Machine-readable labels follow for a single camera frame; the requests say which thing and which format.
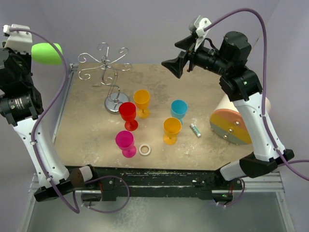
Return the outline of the green plastic wine glass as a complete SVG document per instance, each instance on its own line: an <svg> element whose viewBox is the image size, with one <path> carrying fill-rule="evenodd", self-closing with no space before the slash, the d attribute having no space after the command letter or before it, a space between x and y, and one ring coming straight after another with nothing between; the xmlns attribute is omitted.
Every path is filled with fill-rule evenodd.
<svg viewBox="0 0 309 232"><path fill-rule="evenodd" d="M37 43L31 49L32 60L45 65L60 65L62 59L49 43Z"/></svg>

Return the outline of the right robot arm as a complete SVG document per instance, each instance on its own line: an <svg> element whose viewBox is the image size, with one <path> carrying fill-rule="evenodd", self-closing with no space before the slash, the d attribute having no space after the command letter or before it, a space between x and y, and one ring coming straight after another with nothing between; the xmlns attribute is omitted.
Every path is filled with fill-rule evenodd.
<svg viewBox="0 0 309 232"><path fill-rule="evenodd" d="M177 78L183 74L183 68L189 65L188 71L195 66L218 74L219 84L229 100L239 111L253 143L253 152L238 161L229 163L217 170L215 185L226 189L232 180L248 176L259 177L272 172L285 161L294 158L294 152L287 149L277 139L273 145L268 130L275 135L271 120L262 106L262 86L256 73L246 67L251 51L248 38L241 32L230 31L223 39L220 49L208 49L203 46L194 50L197 35L190 36L175 43L181 49L175 59L163 61L161 64Z"/></svg>

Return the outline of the orange wine glass front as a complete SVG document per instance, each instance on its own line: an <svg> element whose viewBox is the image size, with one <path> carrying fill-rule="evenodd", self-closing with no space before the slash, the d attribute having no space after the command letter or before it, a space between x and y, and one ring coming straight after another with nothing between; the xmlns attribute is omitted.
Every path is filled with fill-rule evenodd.
<svg viewBox="0 0 309 232"><path fill-rule="evenodd" d="M182 129L182 124L179 119L170 117L164 121L164 136L163 141L168 145L173 145L177 142L177 136Z"/></svg>

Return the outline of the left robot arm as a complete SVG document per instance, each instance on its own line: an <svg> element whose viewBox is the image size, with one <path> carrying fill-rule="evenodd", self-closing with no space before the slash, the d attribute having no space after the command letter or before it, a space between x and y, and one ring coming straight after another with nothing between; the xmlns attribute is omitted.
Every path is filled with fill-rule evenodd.
<svg viewBox="0 0 309 232"><path fill-rule="evenodd" d="M10 48L0 50L0 88L4 93L0 97L0 114L22 139L37 172L40 187L35 193L36 200L41 202L56 198L57 193L44 175L31 143L32 128L43 113L43 107L41 94L32 81L30 54L16 53ZM93 174L89 165L72 171L64 166L45 122L40 122L34 135L41 163L61 194L84 186L88 189L98 187L99 177Z"/></svg>

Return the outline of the blue plastic wine glass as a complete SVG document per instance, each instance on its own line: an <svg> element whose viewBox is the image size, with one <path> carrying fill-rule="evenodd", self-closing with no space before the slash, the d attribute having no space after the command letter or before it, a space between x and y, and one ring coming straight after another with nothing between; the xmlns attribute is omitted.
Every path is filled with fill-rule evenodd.
<svg viewBox="0 0 309 232"><path fill-rule="evenodd" d="M183 118L188 111L188 105L183 100L174 100L171 104L171 116L180 120L183 123Z"/></svg>

